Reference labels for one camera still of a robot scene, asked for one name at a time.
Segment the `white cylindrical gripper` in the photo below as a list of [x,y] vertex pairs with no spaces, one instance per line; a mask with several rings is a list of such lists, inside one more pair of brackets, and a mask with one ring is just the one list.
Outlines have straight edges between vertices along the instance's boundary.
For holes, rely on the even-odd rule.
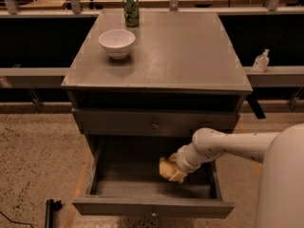
[[202,164],[202,155],[192,144],[187,144],[181,147],[177,153],[173,153],[169,159],[170,162],[177,162],[177,166],[182,171],[178,170],[170,181],[183,183],[186,173],[193,173],[200,168]]

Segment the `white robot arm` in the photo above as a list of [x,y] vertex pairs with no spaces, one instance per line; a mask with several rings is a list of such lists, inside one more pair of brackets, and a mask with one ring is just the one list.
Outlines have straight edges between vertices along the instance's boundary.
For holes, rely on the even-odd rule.
[[261,165],[255,228],[304,228],[304,124],[280,132],[226,134],[197,130],[169,158],[170,181],[185,177],[224,154]]

